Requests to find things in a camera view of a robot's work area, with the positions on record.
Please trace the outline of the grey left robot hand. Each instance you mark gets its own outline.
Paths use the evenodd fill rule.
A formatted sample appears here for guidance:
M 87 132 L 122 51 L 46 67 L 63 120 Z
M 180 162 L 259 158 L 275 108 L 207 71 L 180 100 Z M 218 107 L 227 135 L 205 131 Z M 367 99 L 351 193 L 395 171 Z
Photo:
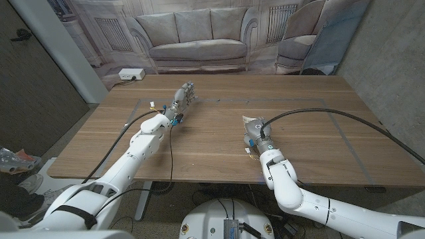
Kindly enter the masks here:
M 189 106 L 196 99 L 194 84 L 191 81 L 186 82 L 175 92 L 171 105 L 165 109 L 163 115 L 172 124 L 175 124 L 175 121 L 181 121 Z

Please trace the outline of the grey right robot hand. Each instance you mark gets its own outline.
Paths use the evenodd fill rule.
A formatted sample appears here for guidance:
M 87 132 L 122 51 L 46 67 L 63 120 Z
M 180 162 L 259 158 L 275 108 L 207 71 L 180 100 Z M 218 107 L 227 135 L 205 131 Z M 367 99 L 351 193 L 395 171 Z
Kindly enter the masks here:
M 264 137 L 261 136 L 262 126 L 265 124 L 265 119 L 263 117 L 259 118 L 250 118 L 242 116 L 242 121 L 244 123 L 245 133 L 244 133 L 244 142 L 247 146 L 250 147 L 265 147 L 267 150 L 274 147 L 273 141 L 271 140 L 271 126 L 267 125 L 263 129 Z

